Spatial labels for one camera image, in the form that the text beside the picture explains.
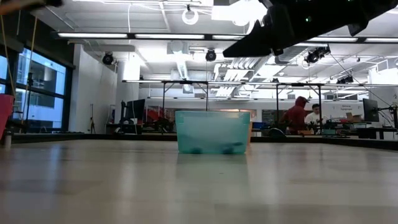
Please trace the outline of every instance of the red hoodie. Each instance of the red hoodie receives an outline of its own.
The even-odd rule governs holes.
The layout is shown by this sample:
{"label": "red hoodie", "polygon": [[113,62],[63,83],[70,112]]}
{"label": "red hoodie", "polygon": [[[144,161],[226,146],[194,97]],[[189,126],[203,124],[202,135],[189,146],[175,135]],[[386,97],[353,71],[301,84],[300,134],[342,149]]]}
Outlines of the red hoodie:
{"label": "red hoodie", "polygon": [[296,99],[295,105],[283,115],[281,121],[288,121],[290,123],[289,129],[294,131],[305,129],[305,116],[307,112],[305,112],[304,107],[306,103],[307,99],[299,96]]}

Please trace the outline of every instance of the teal plastic container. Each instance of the teal plastic container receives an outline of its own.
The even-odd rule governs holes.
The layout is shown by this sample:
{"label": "teal plastic container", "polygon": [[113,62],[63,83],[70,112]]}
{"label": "teal plastic container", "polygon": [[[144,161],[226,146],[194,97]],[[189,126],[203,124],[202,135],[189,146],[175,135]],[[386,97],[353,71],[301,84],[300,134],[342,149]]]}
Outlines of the teal plastic container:
{"label": "teal plastic container", "polygon": [[244,154],[250,112],[176,111],[179,153]]}

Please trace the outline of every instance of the ceiling camera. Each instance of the ceiling camera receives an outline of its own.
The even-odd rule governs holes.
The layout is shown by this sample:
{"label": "ceiling camera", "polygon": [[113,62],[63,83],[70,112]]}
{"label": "ceiling camera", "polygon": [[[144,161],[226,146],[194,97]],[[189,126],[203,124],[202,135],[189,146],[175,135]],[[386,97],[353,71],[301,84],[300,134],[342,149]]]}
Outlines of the ceiling camera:
{"label": "ceiling camera", "polygon": [[308,64],[317,63],[319,60],[325,57],[325,55],[330,54],[330,48],[318,47],[314,51],[309,51],[307,57],[304,59]]}
{"label": "ceiling camera", "polygon": [[214,51],[214,49],[209,49],[207,50],[206,53],[206,61],[208,62],[214,62],[217,58],[216,52]]}
{"label": "ceiling camera", "polygon": [[105,65],[112,65],[113,63],[113,56],[112,56],[112,52],[106,52],[105,56],[102,58],[102,62]]}

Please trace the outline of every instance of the wall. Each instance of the wall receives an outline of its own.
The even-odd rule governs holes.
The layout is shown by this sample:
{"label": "wall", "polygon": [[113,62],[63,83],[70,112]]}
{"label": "wall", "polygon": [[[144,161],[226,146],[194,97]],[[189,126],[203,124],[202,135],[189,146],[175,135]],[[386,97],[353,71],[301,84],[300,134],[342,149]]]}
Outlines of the wall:
{"label": "wall", "polygon": [[88,133],[94,104],[96,133],[104,134],[109,106],[115,104],[116,74],[75,45],[69,131]]}

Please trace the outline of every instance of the tripod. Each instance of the tripod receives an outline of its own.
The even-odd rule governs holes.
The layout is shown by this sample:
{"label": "tripod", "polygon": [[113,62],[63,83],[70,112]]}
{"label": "tripod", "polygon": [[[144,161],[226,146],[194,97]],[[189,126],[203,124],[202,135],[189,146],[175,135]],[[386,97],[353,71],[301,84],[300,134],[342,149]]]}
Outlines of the tripod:
{"label": "tripod", "polygon": [[91,117],[90,117],[90,134],[94,134],[95,133],[95,124],[94,124],[94,104],[90,104],[91,106]]}

